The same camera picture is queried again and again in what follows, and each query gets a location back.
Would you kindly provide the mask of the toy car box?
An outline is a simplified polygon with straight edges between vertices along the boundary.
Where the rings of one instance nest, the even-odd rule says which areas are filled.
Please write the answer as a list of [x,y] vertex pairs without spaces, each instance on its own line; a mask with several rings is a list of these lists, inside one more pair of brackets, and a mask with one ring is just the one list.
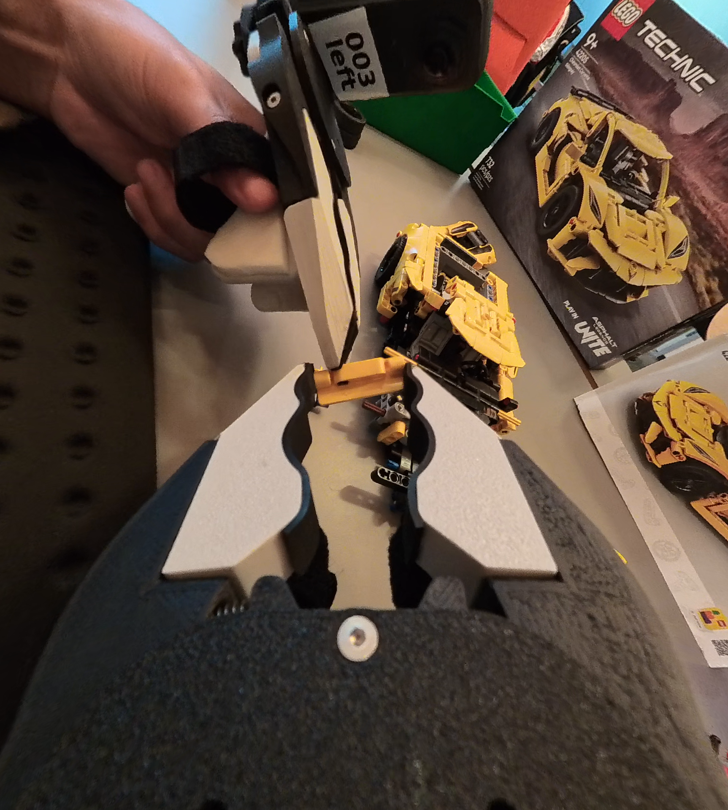
[[592,368],[728,302],[728,48],[614,2],[471,172]]

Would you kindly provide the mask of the dark dimpled mat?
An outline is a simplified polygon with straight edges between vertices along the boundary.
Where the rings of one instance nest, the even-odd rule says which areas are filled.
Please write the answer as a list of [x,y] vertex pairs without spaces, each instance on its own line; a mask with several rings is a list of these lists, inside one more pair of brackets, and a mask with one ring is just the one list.
[[0,132],[0,747],[59,614],[156,483],[151,272],[58,130]]

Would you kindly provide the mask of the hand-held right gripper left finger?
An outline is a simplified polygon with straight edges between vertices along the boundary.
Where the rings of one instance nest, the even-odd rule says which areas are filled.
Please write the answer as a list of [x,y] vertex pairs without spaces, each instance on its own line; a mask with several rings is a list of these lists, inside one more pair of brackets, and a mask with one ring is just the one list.
[[221,432],[169,552],[167,578],[226,576],[247,596],[265,575],[305,573],[317,516],[303,461],[314,367],[293,368]]

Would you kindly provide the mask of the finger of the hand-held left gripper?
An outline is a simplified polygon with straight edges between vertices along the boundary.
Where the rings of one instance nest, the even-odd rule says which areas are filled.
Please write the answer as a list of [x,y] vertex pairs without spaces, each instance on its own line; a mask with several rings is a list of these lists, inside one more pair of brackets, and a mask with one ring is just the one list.
[[349,203],[351,177],[346,151],[341,151],[340,154],[342,168],[337,172],[337,228],[339,241],[344,253],[345,275],[351,296],[352,315],[350,317],[344,346],[341,351],[340,361],[337,365],[338,368],[348,362],[360,330],[360,267],[357,235]]
[[310,116],[302,117],[318,191],[287,207],[284,223],[322,359],[329,369],[337,369],[346,362],[349,339],[356,331],[354,285],[344,255],[351,220],[332,187]]

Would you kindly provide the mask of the green plastic bin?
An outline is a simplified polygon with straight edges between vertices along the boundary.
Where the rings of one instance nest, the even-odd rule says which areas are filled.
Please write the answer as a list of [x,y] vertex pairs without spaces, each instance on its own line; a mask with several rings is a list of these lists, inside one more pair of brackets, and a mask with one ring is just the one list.
[[354,105],[369,126],[460,175],[515,119],[487,73],[463,92],[390,96]]

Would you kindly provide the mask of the yellow and black brick assembly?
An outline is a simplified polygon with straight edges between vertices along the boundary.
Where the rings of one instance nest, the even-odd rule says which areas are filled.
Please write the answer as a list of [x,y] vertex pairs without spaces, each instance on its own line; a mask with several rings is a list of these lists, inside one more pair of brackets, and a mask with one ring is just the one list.
[[372,471],[371,479],[390,491],[393,512],[406,509],[410,478],[417,465],[408,448],[411,414],[402,394],[408,365],[417,362],[388,348],[384,357],[314,373],[319,406],[360,400],[362,408],[373,413],[377,441],[386,455]]

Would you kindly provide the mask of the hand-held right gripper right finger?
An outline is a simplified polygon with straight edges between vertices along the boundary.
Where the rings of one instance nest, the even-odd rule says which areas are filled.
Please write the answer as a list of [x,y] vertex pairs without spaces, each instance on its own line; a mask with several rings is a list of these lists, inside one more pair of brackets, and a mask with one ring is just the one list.
[[426,438],[409,485],[419,566],[457,578],[467,599],[488,579],[554,579],[558,567],[498,436],[425,370],[409,367],[409,437]]

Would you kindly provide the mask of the grey desk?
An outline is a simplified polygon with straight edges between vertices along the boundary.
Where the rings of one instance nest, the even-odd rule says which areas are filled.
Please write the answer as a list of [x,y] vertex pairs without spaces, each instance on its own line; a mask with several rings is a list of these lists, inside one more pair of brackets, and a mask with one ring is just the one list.
[[[622,378],[625,362],[592,372],[487,216],[467,177],[456,177],[370,128],[349,152],[350,198],[360,251],[362,321],[352,359],[381,354],[383,330],[371,275],[406,224],[475,222],[497,250],[526,367],[514,382],[521,428],[514,440],[622,553],[682,661],[706,733],[728,745],[728,669],[707,666],[673,595],[587,434],[574,398]],[[158,250],[153,292],[158,482],[230,425],[301,362],[324,362],[306,313],[262,313],[249,288],[221,283],[205,264],[185,265]],[[330,569],[334,609],[391,609],[387,547],[397,525],[387,491],[370,479],[381,457],[357,402],[310,416],[306,456]]]

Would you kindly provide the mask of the yellow toy brick car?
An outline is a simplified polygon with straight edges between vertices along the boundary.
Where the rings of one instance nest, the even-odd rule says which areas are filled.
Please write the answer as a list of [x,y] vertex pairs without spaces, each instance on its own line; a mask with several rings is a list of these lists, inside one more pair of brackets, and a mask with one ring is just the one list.
[[409,224],[374,277],[384,348],[416,361],[503,436],[520,425],[513,381],[524,366],[507,284],[476,224]]

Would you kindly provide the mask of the person's left hand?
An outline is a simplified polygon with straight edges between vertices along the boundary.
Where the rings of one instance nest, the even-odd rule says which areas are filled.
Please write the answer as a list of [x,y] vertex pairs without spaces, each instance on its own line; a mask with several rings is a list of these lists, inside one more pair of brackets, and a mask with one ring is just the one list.
[[211,236],[176,206],[173,150],[219,121],[266,131],[226,78],[128,2],[0,1],[0,100],[51,120],[125,188],[150,241],[187,262]]

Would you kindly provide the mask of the red box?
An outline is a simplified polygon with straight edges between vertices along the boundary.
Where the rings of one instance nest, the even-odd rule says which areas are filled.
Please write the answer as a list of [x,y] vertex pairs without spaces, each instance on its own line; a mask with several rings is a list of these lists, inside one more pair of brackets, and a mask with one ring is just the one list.
[[560,25],[568,1],[493,1],[485,71],[503,96]]

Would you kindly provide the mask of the instruction booklet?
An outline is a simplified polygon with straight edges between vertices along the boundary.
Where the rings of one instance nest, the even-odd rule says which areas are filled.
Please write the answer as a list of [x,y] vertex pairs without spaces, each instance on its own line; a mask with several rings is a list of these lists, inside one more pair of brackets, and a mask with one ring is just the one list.
[[710,667],[728,667],[728,305],[706,340],[576,399]]

